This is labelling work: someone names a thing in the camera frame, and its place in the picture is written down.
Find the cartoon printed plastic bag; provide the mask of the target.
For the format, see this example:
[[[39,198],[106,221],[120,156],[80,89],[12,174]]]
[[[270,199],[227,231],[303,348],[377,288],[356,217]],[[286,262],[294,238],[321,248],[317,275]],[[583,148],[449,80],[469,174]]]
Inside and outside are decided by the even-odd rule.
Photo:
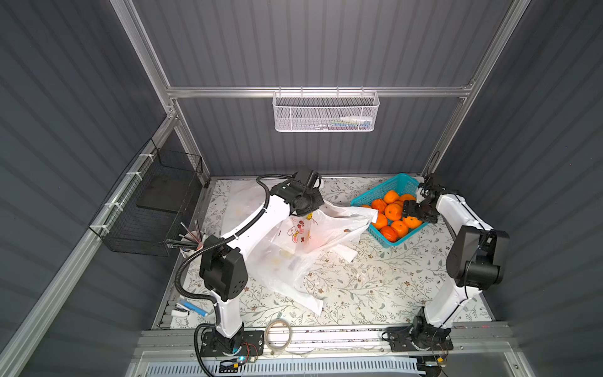
[[[309,215],[284,220],[269,240],[292,254],[326,251],[358,241],[377,219],[378,211],[370,207],[339,207],[326,202]]]

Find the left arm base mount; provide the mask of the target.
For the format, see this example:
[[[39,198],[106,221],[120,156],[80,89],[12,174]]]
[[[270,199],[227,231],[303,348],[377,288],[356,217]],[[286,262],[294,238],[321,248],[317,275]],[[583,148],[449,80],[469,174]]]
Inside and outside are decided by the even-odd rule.
[[[256,357],[264,353],[264,331],[245,330],[244,327],[232,337],[226,338],[216,329],[203,330],[200,335],[202,357]]]

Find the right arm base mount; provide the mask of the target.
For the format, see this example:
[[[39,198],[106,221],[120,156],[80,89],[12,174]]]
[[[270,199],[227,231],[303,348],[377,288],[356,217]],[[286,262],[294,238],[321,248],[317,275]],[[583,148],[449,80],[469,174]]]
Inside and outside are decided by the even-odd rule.
[[[450,328],[427,326],[419,330],[413,325],[389,327],[381,334],[381,340],[387,342],[392,352],[444,351],[454,349]]]

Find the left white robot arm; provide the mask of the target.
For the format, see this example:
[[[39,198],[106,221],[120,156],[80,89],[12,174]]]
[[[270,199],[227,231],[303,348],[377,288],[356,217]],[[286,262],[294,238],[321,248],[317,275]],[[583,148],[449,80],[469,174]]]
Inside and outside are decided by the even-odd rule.
[[[303,167],[293,174],[264,174],[256,178],[264,200],[240,225],[225,235],[208,237],[199,275],[216,300],[217,333],[227,340],[243,331],[239,296],[248,282],[247,259],[260,241],[284,220],[311,214],[324,204],[321,176]]]

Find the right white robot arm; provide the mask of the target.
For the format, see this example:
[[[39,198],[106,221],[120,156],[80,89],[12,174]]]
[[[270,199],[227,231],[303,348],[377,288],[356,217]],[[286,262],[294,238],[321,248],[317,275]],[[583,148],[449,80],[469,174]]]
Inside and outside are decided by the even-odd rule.
[[[440,185],[431,174],[423,177],[416,200],[406,202],[403,213],[423,223],[442,219],[453,239],[445,262],[448,277],[422,309],[425,325],[449,329],[472,298],[502,282],[510,235],[490,226],[458,191]]]

